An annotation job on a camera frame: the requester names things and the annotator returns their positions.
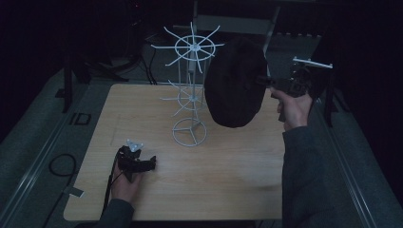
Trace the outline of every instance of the white wire rack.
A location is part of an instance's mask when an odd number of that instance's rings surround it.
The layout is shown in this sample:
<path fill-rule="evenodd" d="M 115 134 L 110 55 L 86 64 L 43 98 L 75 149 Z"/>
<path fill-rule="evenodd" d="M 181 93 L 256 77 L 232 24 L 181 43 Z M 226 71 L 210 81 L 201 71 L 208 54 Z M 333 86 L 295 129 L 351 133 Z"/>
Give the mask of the white wire rack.
<path fill-rule="evenodd" d="M 190 23 L 191 34 L 180 37 L 179 35 L 164 28 L 166 32 L 178 38 L 178 41 L 173 47 L 156 47 L 154 48 L 170 48 L 175 49 L 178 58 L 169 64 L 178 64 L 179 81 L 177 84 L 169 83 L 178 89 L 178 96 L 174 98 L 162 98 L 167 101 L 178 101 L 180 108 L 173 116 L 178 115 L 181 111 L 191 111 L 192 115 L 189 118 L 184 118 L 176 122 L 172 128 L 172 134 L 175 141 L 184 146 L 195 146 L 202 143 L 207 136 L 207 129 L 204 123 L 200 120 L 198 111 L 204 107 L 204 72 L 207 69 L 209 60 L 214 57 L 214 53 L 218 46 L 210 37 L 219 30 L 217 27 L 207 36 L 195 34 L 193 25 Z M 181 60 L 186 61 L 186 80 L 182 82 Z M 196 84 L 196 77 L 202 77 L 202 83 Z"/>

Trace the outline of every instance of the wooden table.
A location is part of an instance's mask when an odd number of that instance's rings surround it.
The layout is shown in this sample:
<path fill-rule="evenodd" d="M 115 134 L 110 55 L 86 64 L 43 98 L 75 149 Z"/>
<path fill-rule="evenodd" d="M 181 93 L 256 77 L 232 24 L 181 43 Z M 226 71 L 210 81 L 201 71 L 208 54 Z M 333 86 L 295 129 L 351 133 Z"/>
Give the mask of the wooden table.
<path fill-rule="evenodd" d="M 136 199 L 136 220 L 280 219 L 284 145 L 278 101 L 267 91 L 262 108 L 245 127 L 227 128 L 199 111 L 207 129 L 194 147 L 175 142 L 173 125 L 190 117 L 170 85 L 114 85 L 108 94 L 74 187 L 67 220 L 97 220 L 117 150 L 126 139 L 143 143 L 142 160 L 157 156 Z"/>

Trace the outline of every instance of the sleeve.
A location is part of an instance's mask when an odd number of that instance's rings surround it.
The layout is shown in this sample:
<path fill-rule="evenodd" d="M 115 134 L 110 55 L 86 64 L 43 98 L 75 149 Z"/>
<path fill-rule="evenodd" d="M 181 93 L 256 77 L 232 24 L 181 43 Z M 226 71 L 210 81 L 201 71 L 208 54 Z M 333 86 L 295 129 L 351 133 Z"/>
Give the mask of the sleeve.
<path fill-rule="evenodd" d="M 122 199 L 112 199 L 95 228 L 129 227 L 133 218 L 134 208 Z"/>
<path fill-rule="evenodd" d="M 339 227 L 324 183 L 322 156 L 310 128 L 302 126 L 284 132 L 283 139 L 283 227 Z"/>

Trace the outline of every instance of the right hand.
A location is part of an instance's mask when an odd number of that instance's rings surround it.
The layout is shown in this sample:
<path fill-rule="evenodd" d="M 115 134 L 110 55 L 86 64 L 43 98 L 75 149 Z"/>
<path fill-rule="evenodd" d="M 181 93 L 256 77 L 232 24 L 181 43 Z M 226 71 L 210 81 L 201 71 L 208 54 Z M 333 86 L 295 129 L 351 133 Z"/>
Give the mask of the right hand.
<path fill-rule="evenodd" d="M 284 129 L 286 131 L 299 126 L 308 125 L 308 116 L 312 105 L 312 98 L 308 94 L 293 98 L 285 92 L 276 90 L 272 87 L 270 88 L 270 91 L 280 100 L 280 103 L 278 104 L 278 113 L 284 109 Z"/>

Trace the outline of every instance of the black cable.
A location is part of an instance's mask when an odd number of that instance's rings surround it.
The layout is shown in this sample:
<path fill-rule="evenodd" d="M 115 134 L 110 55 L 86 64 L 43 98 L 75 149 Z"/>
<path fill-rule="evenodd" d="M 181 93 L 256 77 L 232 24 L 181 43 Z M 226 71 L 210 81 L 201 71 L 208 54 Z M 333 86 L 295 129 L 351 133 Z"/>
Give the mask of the black cable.
<path fill-rule="evenodd" d="M 72 159 L 72 161 L 73 161 L 73 168 L 72 168 L 72 172 L 71 172 L 71 173 L 60 174 L 60 173 L 57 173 L 56 171 L 54 171 L 54 169 L 53 169 L 53 163 L 54 163 L 56 160 L 58 160 L 59 158 L 62 158 L 62 157 L 69 157 L 69 158 Z M 68 182 L 67 182 L 67 184 L 66 184 L 66 187 L 68 187 L 68 186 L 71 184 L 71 181 L 73 180 L 74 175 L 78 173 L 78 170 L 76 170 L 76 168 L 77 168 L 77 161 L 76 161 L 76 159 L 75 159 L 72 155 L 70 155 L 70 154 L 61 154 L 61 155 L 58 155 L 58 156 L 56 156 L 55 158 L 53 158 L 53 159 L 50 161 L 49 165 L 48 165 L 48 169 L 49 169 L 49 172 L 50 172 L 51 174 L 53 174 L 53 175 L 55 175 L 55 176 L 57 176 L 57 177 L 63 177 L 63 178 L 64 178 L 64 177 L 68 177 Z M 44 227 L 44 228 L 47 227 L 51 215 L 53 215 L 53 212 L 54 212 L 54 210 L 56 209 L 56 206 L 59 204 L 59 201 L 62 199 L 62 196 L 63 196 L 64 194 L 65 194 L 64 191 L 62 191 L 62 193 L 59 195 L 59 198 L 58 198 L 58 199 L 55 201 L 55 203 L 53 204 L 53 207 L 52 207 L 50 213 L 48 214 L 48 217 L 47 217 L 47 219 L 45 220 L 45 223 L 44 223 L 44 225 L 43 225 L 42 227 Z"/>
<path fill-rule="evenodd" d="M 125 171 L 122 170 L 121 173 L 120 173 L 114 180 L 112 180 L 112 182 L 110 183 L 110 185 L 112 185 L 112 184 L 115 182 L 115 180 L 117 180 L 124 172 L 125 172 Z"/>
<path fill-rule="evenodd" d="M 114 180 L 112 180 L 113 171 L 115 170 L 116 161 L 118 160 L 118 154 L 119 154 L 119 151 L 115 155 L 115 159 L 113 160 L 113 164 L 112 164 L 112 170 L 110 171 L 109 178 L 107 179 L 107 186 L 106 186 L 105 197 L 104 197 L 104 206 L 102 208 L 101 216 L 104 214 L 104 211 L 106 210 L 107 205 L 109 203 L 110 187 L 112 186 L 112 183 L 114 182 Z"/>
<path fill-rule="evenodd" d="M 150 78 L 150 75 L 148 74 L 147 64 L 145 63 L 145 59 L 144 59 L 143 56 L 141 56 L 141 61 L 142 61 L 143 65 L 144 65 L 144 68 L 145 68 L 145 70 L 144 70 L 145 71 L 145 76 L 147 77 L 148 82 L 152 85 L 152 80 Z"/>
<path fill-rule="evenodd" d="M 151 65 L 152 65 L 152 62 L 154 61 L 154 57 L 155 57 L 155 54 L 156 54 L 156 53 L 157 53 L 157 50 L 154 48 L 154 53 L 152 54 L 152 57 L 151 57 L 151 59 L 150 59 L 150 63 L 149 63 L 149 65 L 148 65 L 148 73 L 150 74 L 150 77 L 151 77 L 151 79 L 152 79 L 154 85 L 157 84 L 157 81 L 155 81 L 154 76 L 152 75 L 152 72 L 151 72 Z"/>

